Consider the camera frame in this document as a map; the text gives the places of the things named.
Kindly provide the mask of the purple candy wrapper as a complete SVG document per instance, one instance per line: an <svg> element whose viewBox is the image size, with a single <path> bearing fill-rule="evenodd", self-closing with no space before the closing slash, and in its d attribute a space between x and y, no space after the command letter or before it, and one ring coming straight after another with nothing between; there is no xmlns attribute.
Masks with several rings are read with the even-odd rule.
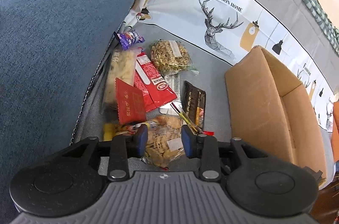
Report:
<svg viewBox="0 0 339 224"><path fill-rule="evenodd" d="M124 33L114 32L114 37L119 41L124 51L131 48L132 45L145 42L143 36L139 35L136 31L129 31Z"/></svg>

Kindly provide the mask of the silver foil packet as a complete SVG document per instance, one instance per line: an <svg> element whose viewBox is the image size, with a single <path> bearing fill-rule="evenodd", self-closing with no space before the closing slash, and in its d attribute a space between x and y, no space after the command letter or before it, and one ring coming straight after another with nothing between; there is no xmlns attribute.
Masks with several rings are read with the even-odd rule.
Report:
<svg viewBox="0 0 339 224"><path fill-rule="evenodd" d="M174 91L177 96L177 99L173 100L173 104L178 108L182 109L181 101L181 82L180 75L166 75L164 77L165 81L168 83L169 87ZM159 108L159 113L164 115L178 115L177 112L173 109L170 103L167 103Z"/></svg>

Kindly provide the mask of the yellow snack packet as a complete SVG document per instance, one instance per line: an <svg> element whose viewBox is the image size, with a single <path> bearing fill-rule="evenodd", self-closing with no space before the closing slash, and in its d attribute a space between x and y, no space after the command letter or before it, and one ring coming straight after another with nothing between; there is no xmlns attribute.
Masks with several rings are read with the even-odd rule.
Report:
<svg viewBox="0 0 339 224"><path fill-rule="evenodd" d="M142 124L120 125L114 123L106 123L103 125L103 141L111 141L113 137L124 134L136 134L138 128Z"/></svg>

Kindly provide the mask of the clear bag of nuts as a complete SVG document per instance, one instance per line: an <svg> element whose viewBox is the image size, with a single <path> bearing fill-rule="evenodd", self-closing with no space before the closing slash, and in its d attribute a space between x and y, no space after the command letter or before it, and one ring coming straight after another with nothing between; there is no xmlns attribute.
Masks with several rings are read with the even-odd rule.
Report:
<svg viewBox="0 0 339 224"><path fill-rule="evenodd" d="M151 45L151 61L162 75L175 75L182 71L199 74L188 50L175 40L155 41Z"/></svg>

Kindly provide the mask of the clear bag of round biscuits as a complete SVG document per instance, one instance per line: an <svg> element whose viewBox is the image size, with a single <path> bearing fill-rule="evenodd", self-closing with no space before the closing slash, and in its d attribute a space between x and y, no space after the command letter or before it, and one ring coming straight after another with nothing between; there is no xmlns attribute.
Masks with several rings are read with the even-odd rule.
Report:
<svg viewBox="0 0 339 224"><path fill-rule="evenodd" d="M181 139L183 122L177 116L158 115L145 124L148 127L145 160L149 164L166 169L170 162L184 154Z"/></svg>

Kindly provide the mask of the small red candy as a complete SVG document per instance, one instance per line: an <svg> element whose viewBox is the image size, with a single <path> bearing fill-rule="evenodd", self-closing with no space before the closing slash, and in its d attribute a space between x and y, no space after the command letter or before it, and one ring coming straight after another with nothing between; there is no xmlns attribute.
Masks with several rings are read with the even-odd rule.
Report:
<svg viewBox="0 0 339 224"><path fill-rule="evenodd" d="M214 132L211 132L211 131L203 131L203 134L208 135L208 136L214 136Z"/></svg>

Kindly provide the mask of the orange cushion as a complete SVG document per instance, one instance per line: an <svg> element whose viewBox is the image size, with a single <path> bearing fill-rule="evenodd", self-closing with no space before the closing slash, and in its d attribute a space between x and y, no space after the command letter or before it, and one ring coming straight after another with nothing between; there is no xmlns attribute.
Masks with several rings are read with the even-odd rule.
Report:
<svg viewBox="0 0 339 224"><path fill-rule="evenodd" d="M333 132L332 132L332 150L333 150L333 159L336 163L339 160L339 101L333 104Z"/></svg>

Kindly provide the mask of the dark brown chocolate bar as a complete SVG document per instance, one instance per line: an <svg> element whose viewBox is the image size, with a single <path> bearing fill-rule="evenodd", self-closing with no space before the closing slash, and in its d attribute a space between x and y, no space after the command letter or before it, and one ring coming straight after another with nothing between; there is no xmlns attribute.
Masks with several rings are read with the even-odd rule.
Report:
<svg viewBox="0 0 339 224"><path fill-rule="evenodd" d="M185 96L182 107L189 119L201 130L204 127L206 92L185 81Z"/></svg>

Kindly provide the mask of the brown cardboard box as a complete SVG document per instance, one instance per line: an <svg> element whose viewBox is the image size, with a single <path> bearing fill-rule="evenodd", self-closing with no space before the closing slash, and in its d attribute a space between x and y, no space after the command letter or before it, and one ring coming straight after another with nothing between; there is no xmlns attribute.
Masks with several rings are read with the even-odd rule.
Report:
<svg viewBox="0 0 339 224"><path fill-rule="evenodd" d="M232 136L328 177L324 139L304 84L255 46L225 73Z"/></svg>

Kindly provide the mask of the grey deer print sofa cover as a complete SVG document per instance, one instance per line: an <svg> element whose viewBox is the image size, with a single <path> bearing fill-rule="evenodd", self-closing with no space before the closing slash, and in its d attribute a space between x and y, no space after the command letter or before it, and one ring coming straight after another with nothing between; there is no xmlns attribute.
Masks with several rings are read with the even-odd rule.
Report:
<svg viewBox="0 0 339 224"><path fill-rule="evenodd" d="M136 0L122 27L147 43L160 38L203 52L194 66L209 99L228 97L225 73L261 46L304 84L325 147L328 184L335 162L330 145L338 54L302 0Z"/></svg>

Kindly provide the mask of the pale cracker stick packet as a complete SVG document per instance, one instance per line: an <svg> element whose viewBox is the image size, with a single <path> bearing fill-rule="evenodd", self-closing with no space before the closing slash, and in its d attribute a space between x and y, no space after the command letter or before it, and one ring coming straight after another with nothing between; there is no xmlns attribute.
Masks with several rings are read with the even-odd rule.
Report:
<svg viewBox="0 0 339 224"><path fill-rule="evenodd" d="M140 53L138 48L131 48L124 51L122 48L116 48L113 51L109 70L106 79L105 91L103 94L103 108L117 109L116 98L116 79L133 86L135 78L135 68L137 55Z"/></svg>

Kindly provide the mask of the red square sachet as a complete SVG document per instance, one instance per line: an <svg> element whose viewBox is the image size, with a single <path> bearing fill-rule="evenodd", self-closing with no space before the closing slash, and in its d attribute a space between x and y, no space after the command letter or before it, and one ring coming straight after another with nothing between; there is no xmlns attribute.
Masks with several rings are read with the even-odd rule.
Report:
<svg viewBox="0 0 339 224"><path fill-rule="evenodd" d="M118 122L120 125L146 121L143 92L123 80L115 79Z"/></svg>

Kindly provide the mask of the red long snack packet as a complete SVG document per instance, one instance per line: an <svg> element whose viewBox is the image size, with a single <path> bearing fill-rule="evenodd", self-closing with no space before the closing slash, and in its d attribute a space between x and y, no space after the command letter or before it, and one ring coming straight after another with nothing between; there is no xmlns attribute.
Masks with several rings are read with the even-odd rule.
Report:
<svg viewBox="0 0 339 224"><path fill-rule="evenodd" d="M145 52L137 55L134 86L143 93L147 113L178 97Z"/></svg>

